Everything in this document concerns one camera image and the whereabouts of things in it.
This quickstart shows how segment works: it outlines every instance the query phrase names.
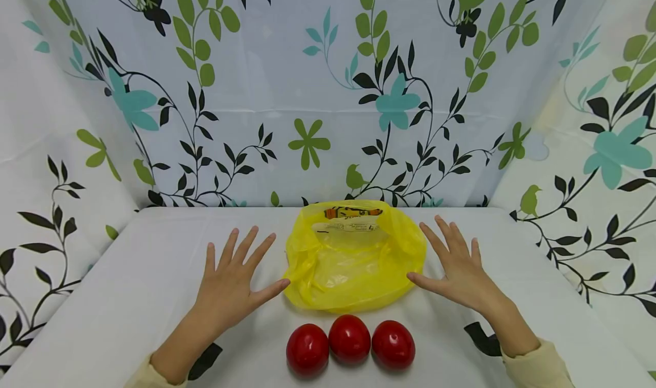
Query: hand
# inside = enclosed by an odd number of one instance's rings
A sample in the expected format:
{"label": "hand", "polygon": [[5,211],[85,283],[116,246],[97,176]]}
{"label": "hand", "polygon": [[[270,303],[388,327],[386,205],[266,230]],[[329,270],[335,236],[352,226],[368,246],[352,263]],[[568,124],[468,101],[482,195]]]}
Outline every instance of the hand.
{"label": "hand", "polygon": [[491,314],[491,311],[508,299],[483,270],[478,240],[471,240],[470,255],[467,243],[455,223],[447,224],[439,215],[435,216],[435,221],[444,234],[448,248],[430,227],[424,223],[420,223],[419,227],[440,258],[446,275],[441,280],[435,280],[417,272],[409,272],[409,280],[420,288],[440,294],[483,316]]}

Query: sleeve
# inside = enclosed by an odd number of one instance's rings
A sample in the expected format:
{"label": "sleeve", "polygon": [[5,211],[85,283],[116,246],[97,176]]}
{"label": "sleeve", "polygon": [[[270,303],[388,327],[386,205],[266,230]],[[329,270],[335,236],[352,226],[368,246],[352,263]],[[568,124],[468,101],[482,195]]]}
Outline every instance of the sleeve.
{"label": "sleeve", "polygon": [[141,366],[130,377],[124,388],[185,388],[187,386],[187,381],[180,385],[169,384],[150,364],[151,355],[148,354],[146,359],[143,360]]}
{"label": "sleeve", "polygon": [[540,339],[540,348],[510,358],[501,351],[506,372],[517,388],[574,388],[565,362],[553,343]]}

